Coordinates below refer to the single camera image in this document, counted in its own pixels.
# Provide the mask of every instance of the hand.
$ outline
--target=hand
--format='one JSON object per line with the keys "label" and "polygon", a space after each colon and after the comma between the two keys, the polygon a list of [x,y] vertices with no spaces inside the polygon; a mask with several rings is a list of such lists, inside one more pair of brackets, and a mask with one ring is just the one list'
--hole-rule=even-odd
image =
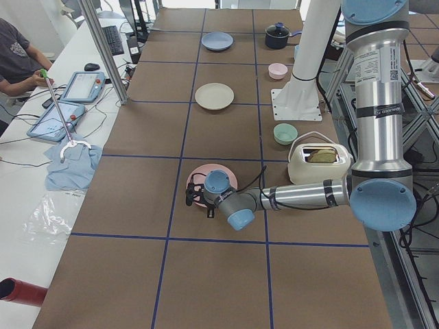
{"label": "hand", "polygon": [[[35,86],[47,87],[46,79],[40,76],[40,70],[34,72],[32,80],[35,83]],[[54,84],[53,79],[49,78],[49,81],[51,85]]]}

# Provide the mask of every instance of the plastic bag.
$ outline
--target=plastic bag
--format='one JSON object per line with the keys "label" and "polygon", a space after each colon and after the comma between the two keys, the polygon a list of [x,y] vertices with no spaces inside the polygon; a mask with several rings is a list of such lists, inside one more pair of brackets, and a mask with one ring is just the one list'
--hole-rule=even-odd
{"label": "plastic bag", "polygon": [[49,191],[23,224],[22,240],[65,243],[84,201],[83,191]]}

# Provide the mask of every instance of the label sticker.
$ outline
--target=label sticker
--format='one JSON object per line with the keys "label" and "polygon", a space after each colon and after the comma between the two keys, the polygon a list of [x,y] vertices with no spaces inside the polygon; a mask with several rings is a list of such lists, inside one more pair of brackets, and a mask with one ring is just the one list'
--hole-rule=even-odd
{"label": "label sticker", "polygon": [[355,65],[355,84],[357,86],[366,82],[376,82],[381,80],[381,67],[379,66],[379,49],[369,51],[357,56]]}
{"label": "label sticker", "polygon": [[375,117],[378,119],[390,115],[403,114],[404,112],[404,105],[402,103],[367,106],[365,108],[357,108],[357,118]]}
{"label": "label sticker", "polygon": [[385,47],[380,51],[381,60],[381,82],[400,82],[401,54],[398,47]]}

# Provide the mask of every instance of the blue joint cap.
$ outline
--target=blue joint cap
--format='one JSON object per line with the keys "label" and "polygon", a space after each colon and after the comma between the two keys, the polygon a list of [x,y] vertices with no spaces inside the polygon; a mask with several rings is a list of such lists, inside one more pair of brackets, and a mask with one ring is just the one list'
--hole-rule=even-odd
{"label": "blue joint cap", "polygon": [[399,230],[416,212],[413,193],[395,180],[366,180],[353,189],[349,202],[355,217],[377,231]]}
{"label": "blue joint cap", "polygon": [[241,209],[231,214],[227,218],[227,222],[236,230],[242,230],[254,219],[254,214],[250,209]]}
{"label": "blue joint cap", "polygon": [[204,188],[215,194],[223,193],[230,186],[230,180],[222,170],[213,170],[207,174],[204,181]]}
{"label": "blue joint cap", "polygon": [[344,19],[353,25],[371,25],[395,15],[407,0],[343,0]]}

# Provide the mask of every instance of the light blue towel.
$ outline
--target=light blue towel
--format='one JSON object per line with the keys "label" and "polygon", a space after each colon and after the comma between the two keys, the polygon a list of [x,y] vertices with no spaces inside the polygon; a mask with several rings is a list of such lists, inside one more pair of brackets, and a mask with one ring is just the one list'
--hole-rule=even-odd
{"label": "light blue towel", "polygon": [[[76,141],[84,139],[72,134]],[[61,149],[67,144],[67,136],[57,145],[45,152],[46,157],[52,160],[47,167],[46,189],[49,191],[79,189],[86,190],[95,174],[102,155],[102,148],[91,145],[91,149],[83,144],[69,147],[64,152],[65,160],[61,163]]]}

